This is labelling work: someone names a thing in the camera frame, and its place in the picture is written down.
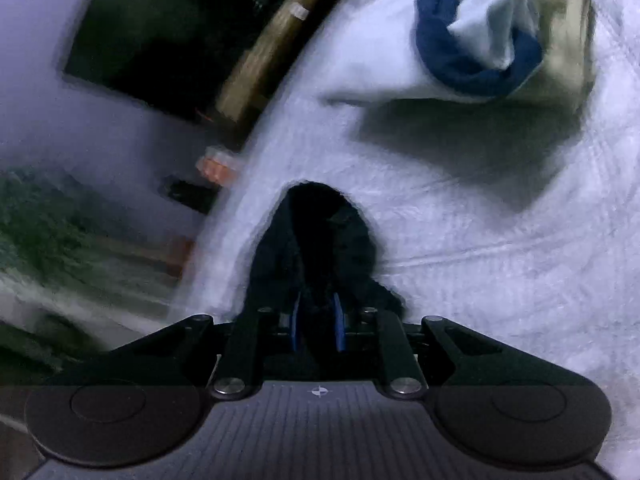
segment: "bed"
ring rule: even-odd
[[[593,0],[596,83],[580,113],[494,103],[360,108],[316,95],[338,6],[258,122],[175,299],[228,319],[283,188],[329,184],[380,245],[409,319],[439,314],[584,374],[612,403],[599,463],[640,472],[640,6]]]

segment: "blue trim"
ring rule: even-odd
[[[334,307],[335,307],[335,346],[338,352],[344,352],[344,312],[342,311],[342,305],[340,304],[340,298],[338,294],[334,292]]]
[[[485,68],[459,46],[447,30],[458,0],[417,0],[415,42],[429,72],[451,89],[480,97],[505,96],[523,84],[542,62],[542,48],[531,35],[512,30],[514,60],[506,70]]]
[[[293,346],[293,351],[298,351],[298,308],[300,307],[300,295],[298,293],[298,298],[296,299],[296,303],[293,305],[293,312],[291,313],[291,323],[290,323],[290,332],[291,332],[291,345]]]

